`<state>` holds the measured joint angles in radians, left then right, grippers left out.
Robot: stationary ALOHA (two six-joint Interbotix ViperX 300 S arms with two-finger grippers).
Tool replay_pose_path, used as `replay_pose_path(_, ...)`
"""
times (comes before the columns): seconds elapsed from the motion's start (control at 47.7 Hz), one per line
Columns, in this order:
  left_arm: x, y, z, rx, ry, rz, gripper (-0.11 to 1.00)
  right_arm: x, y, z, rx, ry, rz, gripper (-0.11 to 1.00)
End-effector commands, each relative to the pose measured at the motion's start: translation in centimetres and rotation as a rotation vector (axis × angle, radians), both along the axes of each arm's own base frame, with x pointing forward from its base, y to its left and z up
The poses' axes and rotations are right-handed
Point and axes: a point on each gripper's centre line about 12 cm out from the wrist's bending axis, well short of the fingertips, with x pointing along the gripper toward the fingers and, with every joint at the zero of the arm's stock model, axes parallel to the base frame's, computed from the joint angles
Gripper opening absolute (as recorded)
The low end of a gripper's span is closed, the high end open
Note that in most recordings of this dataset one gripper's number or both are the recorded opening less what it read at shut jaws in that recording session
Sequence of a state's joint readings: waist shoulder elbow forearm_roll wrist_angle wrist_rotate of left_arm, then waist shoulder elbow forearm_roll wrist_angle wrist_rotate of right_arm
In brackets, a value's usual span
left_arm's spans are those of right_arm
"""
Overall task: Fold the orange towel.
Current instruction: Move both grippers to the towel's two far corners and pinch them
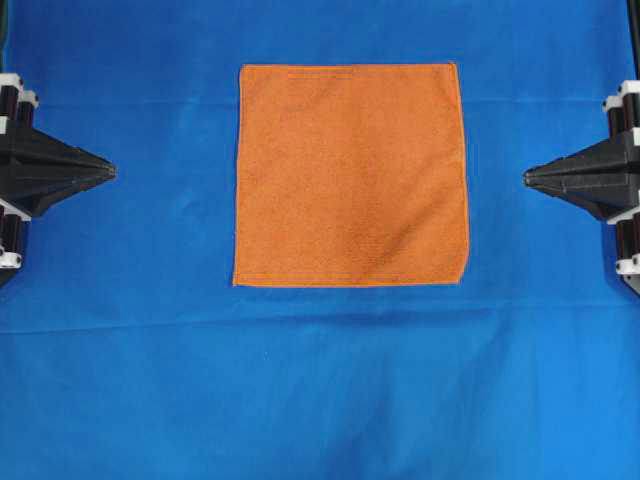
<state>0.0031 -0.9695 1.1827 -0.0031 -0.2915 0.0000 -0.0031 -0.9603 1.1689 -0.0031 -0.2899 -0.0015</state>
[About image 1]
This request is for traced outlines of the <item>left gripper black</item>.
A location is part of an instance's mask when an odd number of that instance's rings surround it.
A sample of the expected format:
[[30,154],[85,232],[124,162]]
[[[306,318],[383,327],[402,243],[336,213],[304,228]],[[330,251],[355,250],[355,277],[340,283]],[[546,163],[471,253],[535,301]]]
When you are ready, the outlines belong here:
[[[33,126],[37,94],[24,88],[17,73],[1,74],[1,286],[24,265],[32,217],[51,206],[116,178],[106,159],[68,145]],[[66,182],[19,185],[17,168],[23,160],[34,165],[92,168],[108,172]]]

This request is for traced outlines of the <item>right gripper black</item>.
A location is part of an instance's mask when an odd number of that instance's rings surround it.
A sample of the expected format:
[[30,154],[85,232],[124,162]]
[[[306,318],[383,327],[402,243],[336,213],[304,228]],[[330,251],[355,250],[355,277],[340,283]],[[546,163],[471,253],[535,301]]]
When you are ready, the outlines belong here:
[[[610,138],[526,170],[524,184],[615,227],[615,272],[639,294],[639,81],[626,80],[603,104]],[[579,175],[625,173],[626,175]]]

